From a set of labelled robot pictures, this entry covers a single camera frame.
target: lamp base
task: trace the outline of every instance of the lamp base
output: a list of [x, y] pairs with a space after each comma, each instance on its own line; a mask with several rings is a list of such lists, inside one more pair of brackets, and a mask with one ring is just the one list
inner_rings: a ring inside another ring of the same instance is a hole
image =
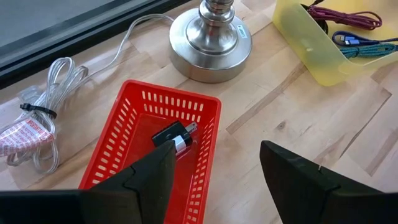
[[216, 36], [220, 32], [212, 33], [215, 29], [205, 30], [205, 35], [198, 34], [199, 37], [204, 36], [202, 43], [208, 46], [207, 49], [189, 40], [187, 31], [193, 35], [203, 32], [201, 27], [192, 30], [192, 24], [199, 19], [198, 9], [191, 9], [174, 20], [170, 28], [170, 59], [174, 67], [182, 75], [199, 82], [220, 83], [234, 78], [242, 72], [251, 52], [252, 40], [248, 28], [241, 19], [234, 17], [230, 25], [236, 30], [236, 42], [228, 51], [217, 52], [217, 49], [223, 49], [220, 44], [225, 38]]

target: wood grain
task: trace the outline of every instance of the wood grain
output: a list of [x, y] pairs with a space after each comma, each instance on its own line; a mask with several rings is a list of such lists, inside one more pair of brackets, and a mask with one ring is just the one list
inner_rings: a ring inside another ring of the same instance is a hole
[[[177, 17], [199, 2], [167, 14]], [[136, 79], [216, 96], [223, 104], [205, 223], [282, 223], [259, 162], [264, 139], [371, 187], [398, 191], [397, 64], [320, 86], [272, 24], [274, 0], [237, 0], [234, 7], [253, 40], [246, 68], [236, 78], [206, 84], [179, 74], [167, 56], [170, 23], [145, 22], [123, 47], [123, 56], [62, 108], [58, 170], [43, 176], [31, 162], [8, 167], [2, 158], [0, 189], [77, 188], [120, 86]], [[73, 58], [96, 71], [112, 59], [123, 35]], [[16, 94], [31, 85], [44, 87], [46, 72], [0, 90], [0, 126], [20, 113]]]

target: clear power cord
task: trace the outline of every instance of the clear power cord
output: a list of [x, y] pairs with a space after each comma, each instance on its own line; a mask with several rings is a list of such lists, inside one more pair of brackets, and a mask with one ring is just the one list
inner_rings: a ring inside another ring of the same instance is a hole
[[[84, 85], [90, 78], [94, 75], [99, 74], [100, 72], [106, 70], [110, 65], [112, 65], [116, 59], [119, 57], [122, 47], [124, 43], [128, 40], [133, 28], [140, 22], [146, 21], [148, 19], [168, 19], [170, 21], [174, 21], [171, 17], [163, 15], [163, 14], [149, 14], [146, 16], [142, 16], [136, 19], [128, 28], [126, 35], [124, 36], [118, 51], [112, 61], [105, 65], [100, 70], [88, 74], [88, 68], [85, 66], [75, 67], [75, 62], [70, 57], [65, 58], [58, 58], [56, 61], [51, 64], [49, 69], [49, 75], [47, 78], [47, 89], [41, 94], [37, 94], [36, 97], [28, 96], [27, 103], [32, 103], [35, 106], [43, 106], [53, 111], [58, 111], [59, 107], [62, 106], [65, 99], [75, 91], [80, 86]], [[61, 80], [60, 83], [57, 83], [57, 77], [60, 74], [61, 69], [64, 66], [68, 66], [68, 72]], [[46, 127], [51, 134], [54, 136], [54, 140], [51, 142], [51, 154], [47, 156], [41, 155], [42, 146], [37, 147], [36, 149], [31, 149], [28, 151], [20, 151], [7, 157], [7, 164], [10, 166], [18, 166], [21, 163], [28, 161], [32, 158], [34, 166], [36, 170], [43, 174], [52, 173], [58, 167], [59, 164], [59, 155], [58, 155], [58, 147], [56, 141], [56, 127], [54, 124], [54, 120], [50, 115], [41, 111], [30, 111], [30, 112], [23, 112], [19, 118], [17, 118], [13, 123], [8, 124], [7, 126], [0, 129], [0, 134], [5, 132], [10, 127], [28, 119], [28, 118], [35, 118], [44, 127]], [[42, 161], [47, 161], [52, 159], [52, 165], [49, 169], [42, 168]]]

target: cable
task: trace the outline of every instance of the cable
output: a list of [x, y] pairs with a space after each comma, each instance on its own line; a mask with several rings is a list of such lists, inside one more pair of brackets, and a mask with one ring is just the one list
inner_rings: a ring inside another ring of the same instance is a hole
[[[308, 13], [317, 21], [334, 21], [337, 24], [345, 24], [361, 29], [374, 30], [382, 25], [382, 19], [379, 15], [371, 11], [355, 12], [355, 13], [343, 13], [327, 9], [324, 7], [318, 7], [314, 4], [308, 9]], [[368, 16], [363, 16], [363, 14], [370, 14], [377, 19], [370, 18]]]
[[[54, 61], [53, 64], [51, 64], [49, 69], [46, 91], [43, 92], [43, 94], [35, 102], [28, 102], [28, 103], [32, 103], [35, 106], [42, 106], [52, 111], [58, 111], [59, 107], [72, 92], [74, 92], [80, 86], [84, 85], [94, 75], [97, 75], [100, 72], [107, 69], [110, 65], [112, 65], [116, 61], [116, 59], [119, 57], [122, 51], [124, 43], [128, 40], [133, 28], [138, 23], [146, 21], [148, 19], [168, 19], [170, 21], [174, 21], [171, 17], [163, 14], [149, 14], [136, 19], [128, 28], [127, 33], [124, 36], [122, 42], [120, 43], [118, 51], [114, 56], [114, 58], [112, 59], [112, 61], [107, 65], [105, 65], [102, 69], [92, 74], [88, 74], [88, 68], [86, 68], [85, 66], [79, 66], [76, 68], [75, 62], [70, 57], [56, 59], [56, 61]], [[57, 83], [56, 82], [57, 77], [64, 66], [68, 67], [68, 72], [63, 78], [63, 80], [61, 80], [60, 83]], [[1, 128], [0, 134], [5, 132], [10, 127], [31, 117], [37, 119], [37, 121], [43, 124], [44, 127], [46, 127], [49, 130], [49, 132], [54, 135], [54, 140], [51, 142], [51, 154], [42, 157], [40, 155], [42, 146], [39, 146], [38, 148], [36, 148], [36, 150], [21, 151], [9, 155], [7, 157], [7, 164], [10, 166], [18, 166], [24, 161], [27, 161], [30, 158], [32, 158], [34, 166], [38, 172], [43, 174], [54, 172], [59, 164], [58, 147], [57, 143], [55, 142], [57, 132], [54, 120], [49, 114], [44, 113], [42, 111], [23, 112], [19, 116], [19, 118], [17, 118], [13, 123]], [[52, 158], [51, 167], [47, 170], [43, 169], [41, 161], [45, 161], [51, 158]]]
[[376, 44], [364, 47], [342, 47], [340, 48], [341, 53], [346, 58], [375, 58], [389, 55], [398, 50], [395, 44]]
[[365, 45], [374, 45], [374, 44], [398, 41], [398, 37], [386, 40], [371, 40], [347, 31], [337, 31], [333, 34], [333, 37], [331, 39], [335, 44], [339, 46], [348, 46], [348, 45], [365, 46]]

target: yellow plastic container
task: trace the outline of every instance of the yellow plastic container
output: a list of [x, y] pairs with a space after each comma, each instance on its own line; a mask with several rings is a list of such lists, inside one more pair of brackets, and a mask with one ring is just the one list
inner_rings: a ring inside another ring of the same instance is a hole
[[328, 35], [301, 6], [301, 4], [309, 6], [312, 2], [307, 0], [277, 0], [273, 21], [319, 84], [324, 86], [335, 85], [356, 74], [375, 70], [398, 60], [398, 52], [381, 58], [353, 58], [348, 60], [331, 40], [333, 33], [338, 30], [349, 31], [376, 40], [398, 37], [398, 16], [396, 16], [398, 1], [325, 0], [318, 6], [345, 13], [373, 11], [383, 19], [383, 25], [372, 31], [328, 21]]

